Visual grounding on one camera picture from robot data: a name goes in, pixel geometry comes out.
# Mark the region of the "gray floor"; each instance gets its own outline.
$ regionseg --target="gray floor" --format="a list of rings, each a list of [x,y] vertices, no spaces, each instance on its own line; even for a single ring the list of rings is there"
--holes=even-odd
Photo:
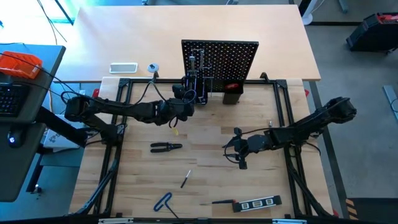
[[[180,2],[195,4],[199,1],[158,0],[156,3]],[[250,3],[286,4],[286,2],[275,0]],[[323,6],[314,12],[314,21],[361,21],[376,11],[389,12],[398,9],[393,0],[347,0],[347,2],[349,12],[342,14],[337,0],[326,0]],[[347,196],[398,197],[396,169],[398,124],[382,90],[383,85],[393,85],[398,92],[397,53],[385,56],[377,53],[350,52],[345,44],[345,38],[350,35],[354,27],[309,26],[306,30],[322,76],[322,81],[318,83],[322,103],[337,96],[347,96],[358,109],[358,115],[353,121],[343,125],[330,125]],[[82,84],[81,89],[91,95],[93,89],[99,86],[99,84]],[[305,83],[305,86],[306,89],[310,89],[308,83]],[[78,84],[71,87],[79,90]],[[63,91],[58,84],[54,84],[52,90],[57,93]],[[313,111],[311,95],[308,96],[308,104]],[[53,108],[55,113],[61,113],[65,108],[57,96],[53,96]],[[323,141],[319,141],[319,144],[321,150],[325,152]],[[339,212],[326,153],[322,153],[322,162],[332,205]],[[43,194],[38,196],[22,191],[16,202],[0,203],[0,220],[66,214],[77,173],[78,169],[75,167],[45,167],[39,180],[39,184],[44,188]]]

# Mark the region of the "yellow tag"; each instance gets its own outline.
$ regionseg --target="yellow tag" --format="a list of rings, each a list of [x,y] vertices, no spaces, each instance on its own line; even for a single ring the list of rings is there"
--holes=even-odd
[[[175,134],[176,136],[178,136],[178,130],[177,130],[177,128],[172,128],[172,131],[174,132],[174,134]]]

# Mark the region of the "orange case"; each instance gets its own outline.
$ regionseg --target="orange case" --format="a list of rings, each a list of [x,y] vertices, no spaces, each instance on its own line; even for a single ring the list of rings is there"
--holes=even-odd
[[[43,61],[35,55],[10,51],[5,51],[3,54],[0,55],[0,72],[6,75],[34,79],[42,68]]]

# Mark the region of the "black pegboard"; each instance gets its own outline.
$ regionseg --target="black pegboard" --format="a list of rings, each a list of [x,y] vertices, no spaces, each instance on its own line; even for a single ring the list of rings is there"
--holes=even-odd
[[[213,92],[224,92],[225,83],[243,83],[248,76],[259,42],[220,41],[220,40],[182,40],[182,55],[185,74],[191,69],[189,57],[195,57],[197,77],[213,78]],[[200,51],[204,49],[204,67],[199,70]],[[206,80],[210,91],[210,80]]]

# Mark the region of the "light beige table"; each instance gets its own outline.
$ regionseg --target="light beige table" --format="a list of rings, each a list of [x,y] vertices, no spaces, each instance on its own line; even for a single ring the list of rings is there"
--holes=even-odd
[[[82,7],[57,77],[100,82],[113,62],[137,62],[136,74],[184,76],[182,39],[258,41],[248,79],[318,81],[320,74],[296,5]]]
[[[114,100],[118,83],[119,78],[104,78],[99,96]],[[134,84],[131,103],[141,97],[145,85]],[[303,83],[301,80],[288,80],[288,85],[294,120],[298,121],[310,114]],[[166,98],[173,96],[170,84],[157,86]],[[143,101],[158,99],[154,88],[150,87]],[[206,106],[195,107],[193,117],[186,122],[178,122],[178,136],[167,125],[159,127],[128,118],[112,214],[123,212],[124,217],[173,218],[166,208],[159,212],[153,210],[156,202],[167,192],[173,193],[169,204],[181,218],[283,218],[284,214],[293,214],[282,149],[247,156],[248,170],[239,170],[237,164],[228,162],[222,156],[222,145],[231,139],[234,127],[249,131],[268,127],[270,120],[279,126],[271,86],[245,85],[239,101],[237,105],[223,105],[221,94],[214,93]],[[111,122],[109,114],[100,115],[107,123]],[[179,142],[183,148],[150,153],[150,144],[159,141]],[[86,147],[71,212],[77,211],[98,185],[104,152],[105,146],[101,144]],[[304,145],[302,160],[308,188],[325,210],[331,213],[328,187],[318,151]],[[181,189],[180,185],[190,169],[192,173]],[[302,194],[297,189],[300,208],[304,211]],[[244,201],[271,195],[280,195],[282,205],[240,213],[233,213],[230,204],[199,205],[214,200],[233,198]]]

